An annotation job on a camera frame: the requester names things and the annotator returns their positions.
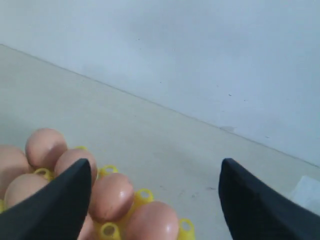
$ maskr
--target plastic egg tray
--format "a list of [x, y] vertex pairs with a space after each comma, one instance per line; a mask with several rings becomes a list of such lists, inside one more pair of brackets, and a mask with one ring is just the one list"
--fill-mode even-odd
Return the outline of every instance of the plastic egg tray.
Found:
[[[97, 178], [109, 175], [111, 173], [117, 173], [118, 169], [113, 165], [105, 165], [104, 167], [98, 170]], [[49, 181], [54, 179], [54, 175], [46, 168], [39, 168], [34, 171], [35, 174], [42, 175]], [[133, 214], [133, 212], [140, 206], [150, 203], [154, 200], [153, 193], [146, 188], [142, 188], [134, 193], [134, 201], [129, 212], [117, 222], [106, 222], [100, 224], [95, 222], [94, 227], [98, 240], [125, 240], [124, 228], [125, 225]], [[4, 202], [0, 199], [0, 213], [4, 211]], [[181, 218], [179, 220], [179, 235], [177, 240], [196, 240], [195, 237], [195, 228], [193, 223], [186, 218]]]

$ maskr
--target yellow egg tray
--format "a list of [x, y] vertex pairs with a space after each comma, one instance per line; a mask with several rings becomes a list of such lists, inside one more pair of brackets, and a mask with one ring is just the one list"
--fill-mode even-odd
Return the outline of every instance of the yellow egg tray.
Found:
[[[117, 173], [118, 169], [113, 165], [105, 165], [98, 170], [97, 178], [107, 176], [111, 173]], [[34, 171], [35, 174], [42, 175], [47, 180], [51, 181], [54, 179], [54, 174], [46, 168], [39, 168]], [[127, 221], [134, 211], [140, 206], [150, 203], [154, 200], [153, 193], [146, 188], [142, 188], [134, 193], [134, 200], [129, 212], [117, 222], [106, 222], [100, 224], [94, 222], [94, 228], [98, 236], [98, 240], [125, 240], [123, 237], [124, 229]], [[0, 199], [0, 213], [4, 208], [4, 202]], [[187, 218], [181, 218], [179, 220], [179, 234], [177, 240], [196, 240], [195, 227], [193, 223]]]

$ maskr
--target concrete floor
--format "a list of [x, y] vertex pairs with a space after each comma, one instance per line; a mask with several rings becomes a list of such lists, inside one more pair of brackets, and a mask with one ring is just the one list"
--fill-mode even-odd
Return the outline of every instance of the concrete floor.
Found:
[[317, 167], [0, 45], [0, 144], [24, 147], [40, 127], [116, 165], [135, 188], [189, 218], [199, 240], [229, 240], [217, 192], [223, 158], [285, 196]]

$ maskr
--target white wall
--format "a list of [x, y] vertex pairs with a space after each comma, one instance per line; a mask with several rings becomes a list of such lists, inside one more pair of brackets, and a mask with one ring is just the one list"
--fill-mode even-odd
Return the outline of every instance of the white wall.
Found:
[[319, 12], [316, 0], [2, 0], [0, 43], [320, 165]]

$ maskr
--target brown egg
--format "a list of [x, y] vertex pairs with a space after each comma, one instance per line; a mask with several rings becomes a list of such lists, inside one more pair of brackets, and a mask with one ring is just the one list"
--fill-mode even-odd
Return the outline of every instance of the brown egg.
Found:
[[122, 173], [111, 173], [95, 181], [89, 213], [99, 223], [114, 222], [122, 218], [134, 201], [134, 187]]
[[49, 183], [44, 177], [27, 173], [18, 176], [8, 186], [4, 195], [4, 206], [6, 209], [22, 202], [32, 196]]
[[24, 152], [12, 145], [0, 145], [0, 199], [9, 184], [18, 176], [31, 172]]
[[97, 179], [98, 169], [95, 157], [86, 149], [74, 148], [66, 151], [56, 162], [54, 176], [60, 175], [79, 159], [88, 159], [91, 167], [92, 185]]
[[53, 170], [58, 158], [67, 151], [64, 136], [52, 128], [40, 128], [27, 140], [25, 154], [29, 164], [35, 169]]
[[77, 240], [97, 240], [98, 236], [95, 232], [95, 226], [94, 222], [92, 221], [92, 218], [88, 214], [85, 217], [82, 229], [80, 231], [80, 234], [77, 238]]
[[125, 240], [177, 240], [179, 220], [167, 204], [153, 201], [139, 207], [130, 217]]

